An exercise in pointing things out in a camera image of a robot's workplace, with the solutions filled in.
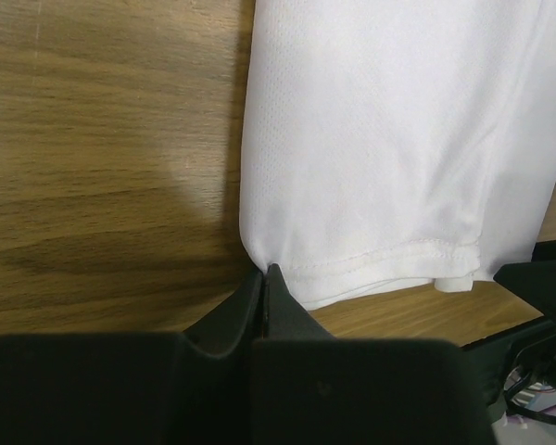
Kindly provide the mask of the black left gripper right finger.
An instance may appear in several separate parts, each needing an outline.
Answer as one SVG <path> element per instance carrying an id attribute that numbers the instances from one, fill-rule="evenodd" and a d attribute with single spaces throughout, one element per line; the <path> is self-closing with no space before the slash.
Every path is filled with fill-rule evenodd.
<path id="1" fill-rule="evenodd" d="M 301 341 L 335 338 L 290 294 L 278 264 L 272 264 L 264 276 L 262 306 L 264 338 Z"/>

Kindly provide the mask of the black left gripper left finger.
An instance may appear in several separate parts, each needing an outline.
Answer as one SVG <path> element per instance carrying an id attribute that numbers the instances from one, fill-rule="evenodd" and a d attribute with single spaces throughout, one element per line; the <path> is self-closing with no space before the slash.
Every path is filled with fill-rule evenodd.
<path id="1" fill-rule="evenodd" d="M 251 337 L 262 284 L 262 272 L 249 273 L 235 292 L 183 334 L 203 353 L 216 357 L 232 355 Z"/>

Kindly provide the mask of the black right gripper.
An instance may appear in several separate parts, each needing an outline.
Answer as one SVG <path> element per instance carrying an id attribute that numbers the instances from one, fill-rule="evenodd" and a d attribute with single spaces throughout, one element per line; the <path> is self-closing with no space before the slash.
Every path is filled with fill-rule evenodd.
<path id="1" fill-rule="evenodd" d="M 541 313 L 462 347 L 477 373 L 492 422 L 504 414 L 556 426 L 556 415 L 516 402 L 536 383 L 556 389 L 556 240 L 535 245 L 532 259 L 502 266 L 494 280 Z"/>

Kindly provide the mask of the white t shirt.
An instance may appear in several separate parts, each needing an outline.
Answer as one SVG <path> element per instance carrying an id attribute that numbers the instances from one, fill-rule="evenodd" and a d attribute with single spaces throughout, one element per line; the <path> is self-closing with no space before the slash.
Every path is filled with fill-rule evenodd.
<path id="1" fill-rule="evenodd" d="M 240 235 L 316 310 L 531 259 L 556 183 L 556 1 L 259 1 Z"/>

